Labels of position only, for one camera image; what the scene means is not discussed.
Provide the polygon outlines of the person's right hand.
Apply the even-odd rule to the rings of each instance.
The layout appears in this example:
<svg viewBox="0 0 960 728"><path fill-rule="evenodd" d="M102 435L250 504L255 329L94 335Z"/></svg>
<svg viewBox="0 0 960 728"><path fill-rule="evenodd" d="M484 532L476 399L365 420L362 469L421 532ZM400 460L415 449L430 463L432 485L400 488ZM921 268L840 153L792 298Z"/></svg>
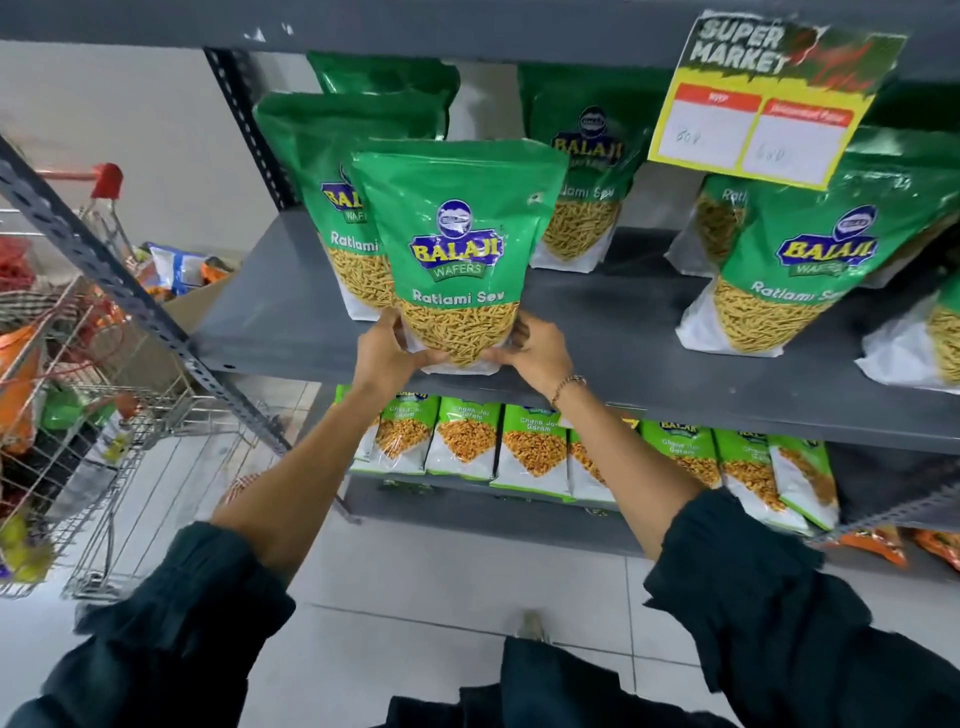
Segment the person's right hand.
<svg viewBox="0 0 960 728"><path fill-rule="evenodd" d="M502 346L506 345L525 348L525 363L513 369L525 383L543 395L551 407L557 407L565 388L577 381L564 334L558 326L520 309L509 341Z"/></svg>

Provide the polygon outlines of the metal shopping cart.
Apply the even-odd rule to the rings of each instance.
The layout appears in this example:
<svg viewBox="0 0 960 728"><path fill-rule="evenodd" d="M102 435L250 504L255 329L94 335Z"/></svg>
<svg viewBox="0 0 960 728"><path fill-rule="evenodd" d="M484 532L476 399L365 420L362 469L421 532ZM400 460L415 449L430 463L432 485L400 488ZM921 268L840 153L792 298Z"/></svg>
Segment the metal shopping cart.
<svg viewBox="0 0 960 728"><path fill-rule="evenodd" d="M55 558L33 586L0 587L0 601L23 600L52 581L67 600L115 601L160 561L175 532L210 514L236 478L274 463L272 443L259 433L299 430L310 385L264 377L234 384L265 420L237 416L197 384L155 393L113 382L107 345L119 343L124 323L136 320L105 286L65 257L26 214L26 203L0 194L0 236L30 240L31 290L0 294L0 335L33 325L46 344L41 375L44 402L33 445L21 455L0 449L0 526L21 509L43 524ZM58 523L45 517L67 477L67 447L80 426L114 405L128 418L133 442L113 485L94 505Z"/></svg>

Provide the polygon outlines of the white bottle with label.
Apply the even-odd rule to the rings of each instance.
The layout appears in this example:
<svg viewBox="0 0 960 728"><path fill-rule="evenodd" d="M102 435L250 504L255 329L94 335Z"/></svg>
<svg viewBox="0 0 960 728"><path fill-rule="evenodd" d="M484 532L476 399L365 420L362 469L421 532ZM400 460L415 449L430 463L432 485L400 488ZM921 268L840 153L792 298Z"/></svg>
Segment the white bottle with label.
<svg viewBox="0 0 960 728"><path fill-rule="evenodd" d="M115 405L88 418L67 446L66 478L57 484L45 518L57 524L99 502L114 485L133 442L129 418Z"/></svg>

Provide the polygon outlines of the person's left forearm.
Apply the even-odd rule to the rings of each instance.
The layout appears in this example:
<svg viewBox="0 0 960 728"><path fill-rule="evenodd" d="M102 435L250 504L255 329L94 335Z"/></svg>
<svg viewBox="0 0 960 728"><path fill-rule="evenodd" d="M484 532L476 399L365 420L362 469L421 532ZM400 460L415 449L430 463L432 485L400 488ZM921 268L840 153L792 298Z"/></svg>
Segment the person's left forearm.
<svg viewBox="0 0 960 728"><path fill-rule="evenodd" d="M357 375L343 401L271 468L218 505L210 524L239 535L288 585L330 513L363 434L408 380L408 374Z"/></svg>

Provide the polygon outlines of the red mesh bag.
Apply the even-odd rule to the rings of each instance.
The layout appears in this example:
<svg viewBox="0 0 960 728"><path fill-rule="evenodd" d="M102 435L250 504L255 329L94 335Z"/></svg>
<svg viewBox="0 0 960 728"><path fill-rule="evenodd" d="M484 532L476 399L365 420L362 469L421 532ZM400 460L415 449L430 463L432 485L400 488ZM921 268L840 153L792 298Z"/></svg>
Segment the red mesh bag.
<svg viewBox="0 0 960 728"><path fill-rule="evenodd" d="M32 290L36 274L28 258L29 239L0 235L0 294Z"/></svg>

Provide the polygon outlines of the green snack pouch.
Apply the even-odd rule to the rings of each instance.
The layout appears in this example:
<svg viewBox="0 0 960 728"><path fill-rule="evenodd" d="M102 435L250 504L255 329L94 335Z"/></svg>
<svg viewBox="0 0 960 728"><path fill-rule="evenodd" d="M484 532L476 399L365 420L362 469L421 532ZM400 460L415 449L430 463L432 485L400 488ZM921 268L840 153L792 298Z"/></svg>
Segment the green snack pouch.
<svg viewBox="0 0 960 728"><path fill-rule="evenodd" d="M489 376L563 188L567 156L530 139L374 140L349 171L390 263L408 350L428 374Z"/></svg>

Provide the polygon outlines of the person's right forearm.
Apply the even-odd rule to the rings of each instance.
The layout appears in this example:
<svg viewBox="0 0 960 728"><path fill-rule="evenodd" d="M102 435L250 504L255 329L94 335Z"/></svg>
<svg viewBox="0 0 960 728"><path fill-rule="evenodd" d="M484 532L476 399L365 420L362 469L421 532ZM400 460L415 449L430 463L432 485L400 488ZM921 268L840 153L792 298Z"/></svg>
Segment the person's right forearm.
<svg viewBox="0 0 960 728"><path fill-rule="evenodd" d="M581 378L564 388L555 408L580 436L642 552L657 561L674 520L706 486L632 431Z"/></svg>

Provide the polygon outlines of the orange bag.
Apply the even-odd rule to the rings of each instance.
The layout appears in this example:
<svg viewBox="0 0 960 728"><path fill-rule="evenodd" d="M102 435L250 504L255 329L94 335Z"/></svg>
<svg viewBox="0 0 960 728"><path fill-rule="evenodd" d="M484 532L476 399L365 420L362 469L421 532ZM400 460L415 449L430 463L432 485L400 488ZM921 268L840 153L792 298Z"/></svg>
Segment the orange bag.
<svg viewBox="0 0 960 728"><path fill-rule="evenodd" d="M42 414L46 344L36 325L0 335L0 450L24 455Z"/></svg>

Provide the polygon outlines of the person's left hand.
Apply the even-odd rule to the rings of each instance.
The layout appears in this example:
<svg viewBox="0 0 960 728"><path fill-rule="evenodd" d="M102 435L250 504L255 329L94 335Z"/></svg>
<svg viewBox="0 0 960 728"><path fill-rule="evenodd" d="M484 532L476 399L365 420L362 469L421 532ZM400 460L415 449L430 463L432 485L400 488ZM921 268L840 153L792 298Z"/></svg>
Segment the person's left hand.
<svg viewBox="0 0 960 728"><path fill-rule="evenodd" d="M407 353L400 310L382 310L379 319L357 341L353 390L384 406L416 372L407 369Z"/></svg>

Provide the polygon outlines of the orange snack packet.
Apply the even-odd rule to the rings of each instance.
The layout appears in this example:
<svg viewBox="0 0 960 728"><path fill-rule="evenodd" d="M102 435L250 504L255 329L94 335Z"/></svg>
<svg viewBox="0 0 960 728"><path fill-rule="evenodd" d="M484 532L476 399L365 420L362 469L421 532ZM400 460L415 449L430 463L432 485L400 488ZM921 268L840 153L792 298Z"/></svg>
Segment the orange snack packet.
<svg viewBox="0 0 960 728"><path fill-rule="evenodd" d="M893 524L851 530L841 535L837 544L878 555L900 569L908 567L900 530Z"/></svg>
<svg viewBox="0 0 960 728"><path fill-rule="evenodd" d="M960 533L913 529L911 537L924 551L941 558L960 575Z"/></svg>

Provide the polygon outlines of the brown cardboard box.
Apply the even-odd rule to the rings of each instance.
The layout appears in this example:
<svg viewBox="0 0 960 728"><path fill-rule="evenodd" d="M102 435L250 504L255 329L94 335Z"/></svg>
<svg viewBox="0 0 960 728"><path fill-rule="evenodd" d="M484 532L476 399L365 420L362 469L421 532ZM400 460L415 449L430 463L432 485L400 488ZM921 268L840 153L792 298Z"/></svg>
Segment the brown cardboard box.
<svg viewBox="0 0 960 728"><path fill-rule="evenodd" d="M187 334L192 335L236 275L225 277L162 303L161 307ZM137 320L124 322L114 334L120 342L106 345L108 369L115 384L149 389L161 394L179 392L197 380L186 364L166 346L159 334L145 330Z"/></svg>

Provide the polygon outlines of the yellow price sign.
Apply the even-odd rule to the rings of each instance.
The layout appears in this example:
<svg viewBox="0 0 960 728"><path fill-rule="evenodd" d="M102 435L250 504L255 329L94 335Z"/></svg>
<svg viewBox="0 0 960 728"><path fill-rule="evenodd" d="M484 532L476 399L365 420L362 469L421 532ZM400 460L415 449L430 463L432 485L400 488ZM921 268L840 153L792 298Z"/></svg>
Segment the yellow price sign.
<svg viewBox="0 0 960 728"><path fill-rule="evenodd" d="M706 9L683 46L649 160L824 190L906 42L900 33Z"/></svg>

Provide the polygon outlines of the grey metal shelf rack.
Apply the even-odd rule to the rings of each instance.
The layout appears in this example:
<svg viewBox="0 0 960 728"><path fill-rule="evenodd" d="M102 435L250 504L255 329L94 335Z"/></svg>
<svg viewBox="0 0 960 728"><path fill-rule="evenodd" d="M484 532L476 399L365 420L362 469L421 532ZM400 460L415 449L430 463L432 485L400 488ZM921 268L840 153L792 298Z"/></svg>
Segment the grey metal shelf rack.
<svg viewBox="0 0 960 728"><path fill-rule="evenodd" d="M123 309L157 333L195 377L279 453L287 443L223 373L341 383L359 322L334 313L334 281L308 249L306 213L249 122L258 78L250 52L323 50L484 62L667 66L706 0L0 0L0 40L197 48L233 106L279 215L250 261L185 334L0 142L0 189ZM695 297L659 250L665 232L626 231L594 275L534 271L525 305L564 329L597 394L639 415L834 442L845 528L898 523L960 531L960 397L871 382L854 364L860 336L932 285L932 271L887 297L854 293L777 359L684 349L674 327Z"/></svg>

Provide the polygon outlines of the dark green shirt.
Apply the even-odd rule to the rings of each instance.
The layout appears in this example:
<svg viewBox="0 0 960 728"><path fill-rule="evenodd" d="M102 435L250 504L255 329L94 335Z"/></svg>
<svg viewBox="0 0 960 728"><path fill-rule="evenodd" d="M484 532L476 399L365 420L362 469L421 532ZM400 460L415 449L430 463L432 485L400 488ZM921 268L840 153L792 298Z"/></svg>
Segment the dark green shirt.
<svg viewBox="0 0 960 728"><path fill-rule="evenodd" d="M705 684L745 728L960 728L960 669L873 627L823 555L708 491L683 507L646 605L692 636ZM240 536L179 531L130 597L90 613L7 728L236 728L248 676L295 602ZM499 681L455 703L395 696L375 728L736 728L632 695L618 674L507 637Z"/></svg>

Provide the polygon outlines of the yellow bag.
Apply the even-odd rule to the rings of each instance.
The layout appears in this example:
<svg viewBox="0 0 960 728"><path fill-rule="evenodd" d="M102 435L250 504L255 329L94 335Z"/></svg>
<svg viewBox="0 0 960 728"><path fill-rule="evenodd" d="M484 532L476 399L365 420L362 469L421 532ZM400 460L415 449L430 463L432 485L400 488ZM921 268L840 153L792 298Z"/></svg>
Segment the yellow bag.
<svg viewBox="0 0 960 728"><path fill-rule="evenodd" d="M42 583L56 550L42 522L18 509L0 525L0 587Z"/></svg>

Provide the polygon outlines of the blue white packet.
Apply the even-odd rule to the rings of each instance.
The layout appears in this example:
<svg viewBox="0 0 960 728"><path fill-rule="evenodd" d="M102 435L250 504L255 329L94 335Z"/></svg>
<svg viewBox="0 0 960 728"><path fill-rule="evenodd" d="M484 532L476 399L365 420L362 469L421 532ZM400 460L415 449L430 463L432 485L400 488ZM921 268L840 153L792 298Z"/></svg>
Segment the blue white packet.
<svg viewBox="0 0 960 728"><path fill-rule="evenodd" d="M210 256L175 247L145 243L148 254L146 283L174 297L188 294L207 285L204 266Z"/></svg>

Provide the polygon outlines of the row of light green packets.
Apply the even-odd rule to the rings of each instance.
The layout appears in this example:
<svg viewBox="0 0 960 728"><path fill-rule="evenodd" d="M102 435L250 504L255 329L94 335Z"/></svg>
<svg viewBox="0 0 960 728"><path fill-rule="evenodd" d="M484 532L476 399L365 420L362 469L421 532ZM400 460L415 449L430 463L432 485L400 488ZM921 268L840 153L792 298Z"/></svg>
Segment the row of light green packets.
<svg viewBox="0 0 960 728"><path fill-rule="evenodd" d="M730 491L762 524L802 536L839 524L824 442L623 416L657 452L711 489ZM550 409L398 394L365 431L361 473L453 476L566 503L615 499L581 436Z"/></svg>

